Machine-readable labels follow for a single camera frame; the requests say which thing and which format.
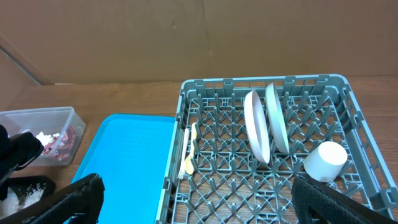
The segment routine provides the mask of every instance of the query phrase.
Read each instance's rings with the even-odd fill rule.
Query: gray dish rack
[[[284,112],[290,154],[279,153],[270,135],[271,161],[264,164],[251,153],[243,105],[246,94],[256,90],[266,113],[270,83]],[[183,130],[193,122],[198,139],[188,144],[187,154],[195,147],[197,171],[179,180]],[[339,177],[327,186],[395,219],[397,187],[341,75],[187,80],[173,139],[156,223],[297,223],[290,194],[294,177],[305,173],[303,160],[326,140],[348,153]]]

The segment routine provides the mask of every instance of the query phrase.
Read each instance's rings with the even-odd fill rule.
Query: wooden tabletop
[[[348,81],[388,168],[398,180],[398,76],[353,76]],[[114,113],[175,116],[181,82],[33,86],[9,110],[72,106],[87,128],[72,164],[28,167],[12,176],[46,175],[57,189],[70,184],[101,122]]]

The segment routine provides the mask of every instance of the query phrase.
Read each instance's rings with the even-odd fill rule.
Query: white fork
[[[183,144],[182,144],[180,172],[178,173],[178,178],[180,180],[182,180],[184,178],[184,174],[185,174],[185,155],[187,153],[188,138],[189,138],[189,129],[185,128],[184,140],[183,140]]]

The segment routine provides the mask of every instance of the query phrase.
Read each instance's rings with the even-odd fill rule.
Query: blue mat
[[[72,180],[90,173],[103,178],[99,223],[154,223],[174,121],[129,114],[103,121]]]

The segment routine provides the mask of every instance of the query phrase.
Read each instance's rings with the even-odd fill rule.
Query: spoon
[[[191,151],[187,158],[185,159],[185,171],[187,174],[192,175],[195,171],[193,164],[191,162],[191,158],[195,156],[195,146],[193,146],[194,140],[197,138],[197,129],[195,128],[196,123],[192,123],[192,131],[191,131]]]

